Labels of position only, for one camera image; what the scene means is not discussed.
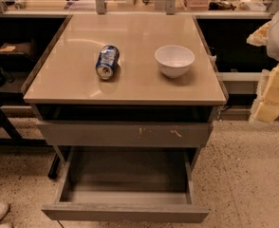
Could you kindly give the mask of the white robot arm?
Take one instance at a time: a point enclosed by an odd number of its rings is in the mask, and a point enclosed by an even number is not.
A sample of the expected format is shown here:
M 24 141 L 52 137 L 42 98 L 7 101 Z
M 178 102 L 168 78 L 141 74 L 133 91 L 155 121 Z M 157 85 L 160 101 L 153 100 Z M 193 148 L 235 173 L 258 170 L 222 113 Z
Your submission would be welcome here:
M 252 33 L 247 43 L 265 46 L 267 55 L 278 62 L 272 70 L 263 69 L 251 106 L 252 124 L 270 124 L 279 117 L 279 10 L 271 20 Z

